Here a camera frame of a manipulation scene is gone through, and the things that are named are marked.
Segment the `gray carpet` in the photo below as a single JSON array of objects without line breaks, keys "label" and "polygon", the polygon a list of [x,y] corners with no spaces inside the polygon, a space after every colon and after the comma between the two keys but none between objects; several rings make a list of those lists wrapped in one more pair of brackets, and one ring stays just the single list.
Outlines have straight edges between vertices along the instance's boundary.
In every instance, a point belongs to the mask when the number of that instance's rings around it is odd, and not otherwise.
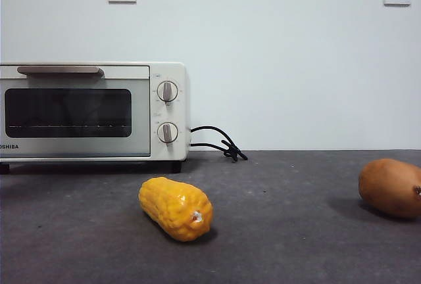
[{"label": "gray carpet", "polygon": [[[366,206],[358,174],[421,151],[248,152],[234,164],[192,152],[162,164],[13,166],[1,178],[1,282],[419,283],[421,219]],[[166,175],[201,188],[210,233],[178,243],[140,209],[142,182]]]}]

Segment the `toaster oven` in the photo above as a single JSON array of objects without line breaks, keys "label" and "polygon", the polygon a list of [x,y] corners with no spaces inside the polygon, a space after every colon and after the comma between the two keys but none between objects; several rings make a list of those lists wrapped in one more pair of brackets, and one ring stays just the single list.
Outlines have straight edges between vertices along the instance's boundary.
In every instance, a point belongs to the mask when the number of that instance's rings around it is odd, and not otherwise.
[{"label": "toaster oven", "polygon": [[172,62],[0,66],[0,166],[186,159],[188,80]]}]

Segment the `oven dial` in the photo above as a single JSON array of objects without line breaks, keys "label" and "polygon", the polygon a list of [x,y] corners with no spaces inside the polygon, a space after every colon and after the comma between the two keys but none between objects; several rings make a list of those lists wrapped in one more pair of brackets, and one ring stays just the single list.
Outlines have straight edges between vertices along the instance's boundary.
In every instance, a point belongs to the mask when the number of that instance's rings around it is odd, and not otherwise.
[{"label": "oven dial", "polygon": [[158,128],[158,137],[164,143],[172,143],[177,139],[178,129],[173,123],[161,124]]},{"label": "oven dial", "polygon": [[162,82],[157,89],[158,97],[165,102],[171,102],[177,97],[178,89],[174,82]]}]

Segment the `oven window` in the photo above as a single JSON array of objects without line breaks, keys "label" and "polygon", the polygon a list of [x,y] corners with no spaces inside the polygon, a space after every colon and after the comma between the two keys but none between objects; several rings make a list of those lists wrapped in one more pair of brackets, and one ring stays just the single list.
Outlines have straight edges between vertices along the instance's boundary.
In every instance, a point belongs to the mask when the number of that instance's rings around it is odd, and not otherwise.
[{"label": "oven window", "polygon": [[128,137],[132,95],[127,89],[8,89],[9,137]]}]

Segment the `power cord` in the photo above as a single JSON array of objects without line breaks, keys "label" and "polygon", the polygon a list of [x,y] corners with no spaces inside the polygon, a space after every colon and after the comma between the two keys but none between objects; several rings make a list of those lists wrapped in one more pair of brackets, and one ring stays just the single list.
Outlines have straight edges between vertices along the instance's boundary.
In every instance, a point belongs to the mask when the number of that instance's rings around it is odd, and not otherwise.
[{"label": "power cord", "polygon": [[206,147],[212,147],[212,148],[218,149],[218,150],[224,152],[225,157],[232,158],[232,160],[234,162],[238,161],[238,157],[237,157],[238,155],[243,160],[248,160],[247,156],[241,152],[241,150],[231,140],[230,136],[228,136],[224,131],[222,131],[219,128],[216,128],[214,126],[199,126],[198,128],[193,128],[191,130],[191,132],[193,133],[194,131],[200,131],[200,130],[214,130],[214,131],[217,131],[217,132],[221,133],[228,140],[228,141],[226,141],[226,140],[223,139],[223,140],[221,140],[221,143],[226,145],[228,148],[225,149],[223,147],[219,147],[219,146],[216,146],[216,145],[213,145],[213,144],[208,144],[208,143],[192,143],[192,144],[190,144],[190,146],[192,146],[192,147],[206,146]]}]

